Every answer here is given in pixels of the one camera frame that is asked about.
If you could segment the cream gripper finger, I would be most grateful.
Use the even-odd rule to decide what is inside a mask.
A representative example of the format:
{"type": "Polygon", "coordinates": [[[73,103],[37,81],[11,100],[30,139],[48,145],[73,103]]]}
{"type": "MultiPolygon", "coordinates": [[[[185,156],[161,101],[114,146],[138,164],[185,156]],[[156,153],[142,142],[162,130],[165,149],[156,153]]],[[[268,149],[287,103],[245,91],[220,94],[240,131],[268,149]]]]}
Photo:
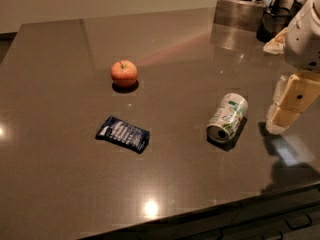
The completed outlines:
{"type": "Polygon", "coordinates": [[[273,103],[279,104],[282,101],[289,77],[286,75],[282,75],[275,87],[274,95],[273,95],[273,103]]]}
{"type": "Polygon", "coordinates": [[[282,101],[272,103],[267,113],[266,130],[273,135],[286,131],[320,96],[319,73],[299,71],[288,77],[282,101]]]}

